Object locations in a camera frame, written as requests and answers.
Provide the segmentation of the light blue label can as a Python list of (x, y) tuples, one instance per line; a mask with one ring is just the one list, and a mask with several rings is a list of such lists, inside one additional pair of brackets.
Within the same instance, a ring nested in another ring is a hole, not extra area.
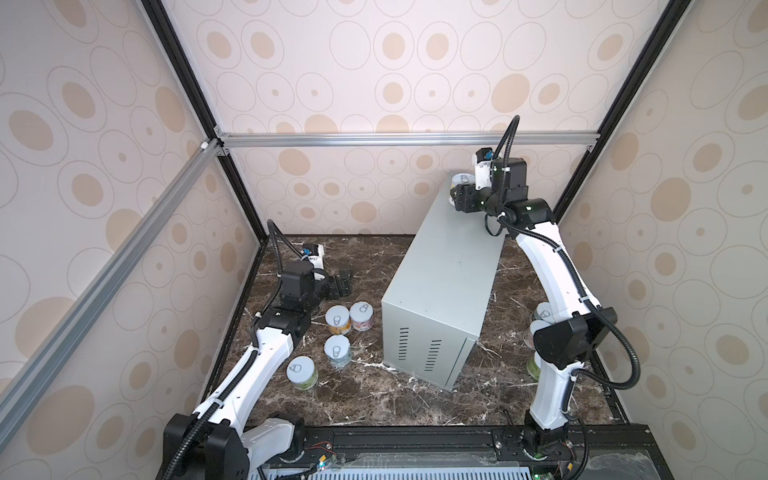
[(332, 335), (324, 344), (324, 352), (335, 369), (344, 368), (351, 362), (350, 341), (345, 335)]

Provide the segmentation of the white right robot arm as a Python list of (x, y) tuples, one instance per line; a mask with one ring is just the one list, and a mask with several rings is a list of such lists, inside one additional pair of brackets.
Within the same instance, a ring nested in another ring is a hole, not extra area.
[(526, 163), (495, 158), (488, 149), (479, 153), (474, 181), (453, 186), (450, 197), (460, 212), (496, 219), (526, 254), (546, 293), (550, 315), (533, 327), (538, 386), (521, 432), (525, 450), (544, 456), (565, 441), (577, 376), (615, 315), (603, 310), (582, 282), (547, 202), (527, 197)]

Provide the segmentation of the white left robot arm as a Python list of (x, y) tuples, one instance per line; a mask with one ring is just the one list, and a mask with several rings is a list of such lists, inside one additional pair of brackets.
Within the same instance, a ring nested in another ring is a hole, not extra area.
[(233, 370), (192, 413), (176, 414), (166, 425), (158, 478), (255, 479), (276, 456), (303, 456), (302, 418), (276, 415), (252, 429), (246, 424), (320, 304), (350, 296), (352, 278), (349, 270), (332, 275), (307, 259), (283, 266), (275, 299), (256, 319)]

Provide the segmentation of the yellow orange label can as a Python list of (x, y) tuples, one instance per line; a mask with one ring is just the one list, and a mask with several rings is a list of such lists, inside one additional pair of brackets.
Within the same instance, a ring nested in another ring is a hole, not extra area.
[(325, 321), (333, 335), (347, 335), (352, 328), (349, 309), (343, 305), (330, 307)]

